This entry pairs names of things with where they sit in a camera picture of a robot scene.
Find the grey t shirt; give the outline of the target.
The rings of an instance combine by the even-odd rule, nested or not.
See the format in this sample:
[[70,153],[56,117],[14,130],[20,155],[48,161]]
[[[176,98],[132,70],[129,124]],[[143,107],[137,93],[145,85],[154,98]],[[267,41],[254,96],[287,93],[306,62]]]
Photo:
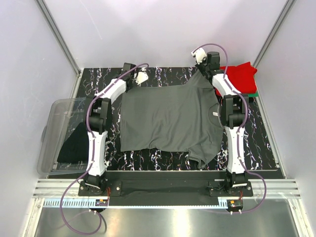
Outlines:
[[204,169],[221,150],[218,108],[214,88],[200,72],[183,85],[134,88],[121,100],[120,150],[188,152]]

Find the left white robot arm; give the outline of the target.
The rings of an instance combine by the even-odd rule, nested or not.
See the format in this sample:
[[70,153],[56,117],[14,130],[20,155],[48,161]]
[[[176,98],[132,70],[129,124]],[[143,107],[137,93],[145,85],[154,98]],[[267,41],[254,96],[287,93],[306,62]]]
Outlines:
[[124,63],[121,74],[87,100],[84,123],[88,135],[88,166],[82,177],[82,189],[89,188],[97,196],[107,189],[104,152],[112,125],[112,103],[132,87],[138,75],[137,68],[134,64]]

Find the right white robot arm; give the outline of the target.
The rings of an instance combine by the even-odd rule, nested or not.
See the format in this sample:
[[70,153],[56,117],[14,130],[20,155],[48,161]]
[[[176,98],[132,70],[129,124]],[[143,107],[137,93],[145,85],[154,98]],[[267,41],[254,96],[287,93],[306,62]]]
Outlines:
[[228,166],[222,190],[238,196],[247,189],[248,179],[244,167],[243,139],[248,116],[249,97],[230,82],[220,69],[219,52],[206,53],[199,48],[191,53],[201,74],[218,90],[222,97],[220,120],[228,138]]

